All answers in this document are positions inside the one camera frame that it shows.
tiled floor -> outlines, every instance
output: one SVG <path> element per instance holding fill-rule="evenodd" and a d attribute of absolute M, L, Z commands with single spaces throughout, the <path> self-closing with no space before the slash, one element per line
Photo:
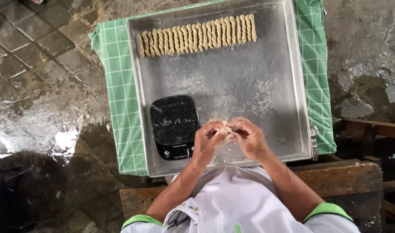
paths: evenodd
<path fill-rule="evenodd" d="M 20 188 L 35 232 L 118 232 L 118 189 L 140 183 L 118 173 L 104 71 L 87 34 L 197 2 L 0 0 L 0 154 L 14 153 L 0 168 L 34 166 Z M 395 122 L 395 0 L 324 6 L 334 120 Z"/>

row of twisted dough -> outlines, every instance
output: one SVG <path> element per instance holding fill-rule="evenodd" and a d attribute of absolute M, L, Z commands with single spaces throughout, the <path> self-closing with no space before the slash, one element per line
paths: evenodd
<path fill-rule="evenodd" d="M 137 35 L 140 56 L 192 53 L 256 41 L 254 15 L 230 16 L 215 21 L 153 29 Z"/>

wristwatch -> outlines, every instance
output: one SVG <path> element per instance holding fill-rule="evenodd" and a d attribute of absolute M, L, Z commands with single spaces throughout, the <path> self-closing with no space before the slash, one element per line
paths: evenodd
<path fill-rule="evenodd" d="M 311 148 L 313 149 L 313 160 L 319 158 L 319 147 L 317 146 L 317 136 L 319 135 L 319 129 L 315 125 L 310 126 L 310 137 L 311 137 Z"/>

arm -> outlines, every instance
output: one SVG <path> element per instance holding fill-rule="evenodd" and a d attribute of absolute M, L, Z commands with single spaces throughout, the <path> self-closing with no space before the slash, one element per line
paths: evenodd
<path fill-rule="evenodd" d="M 148 216 L 163 223 L 172 209 L 190 198 L 200 175 L 215 156 L 216 144 L 228 134 L 223 127 L 225 126 L 221 121 L 210 121 L 196 132 L 192 159 L 149 207 Z"/>
<path fill-rule="evenodd" d="M 232 119 L 228 126 L 242 129 L 232 133 L 233 140 L 241 146 L 248 158 L 265 169 L 276 186 L 281 202 L 297 221 L 303 222 L 320 203 L 325 202 L 274 155 L 259 127 L 243 117 Z"/>

scratched metal surface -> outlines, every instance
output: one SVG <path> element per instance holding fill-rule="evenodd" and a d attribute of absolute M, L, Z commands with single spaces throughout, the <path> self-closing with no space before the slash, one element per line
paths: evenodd
<path fill-rule="evenodd" d="M 138 58 L 133 38 L 142 31 L 241 14 L 255 15 L 257 42 L 191 54 Z M 133 19 L 128 28 L 149 176 L 177 174 L 189 160 L 163 160 L 157 153 L 150 125 L 150 104 L 176 94 L 188 94 L 195 100 L 201 124 L 211 118 L 243 116 L 262 128 L 269 146 L 282 161 L 311 158 L 291 0 L 232 0 Z M 224 164 L 256 165 L 234 143 L 218 148 L 208 169 Z"/>

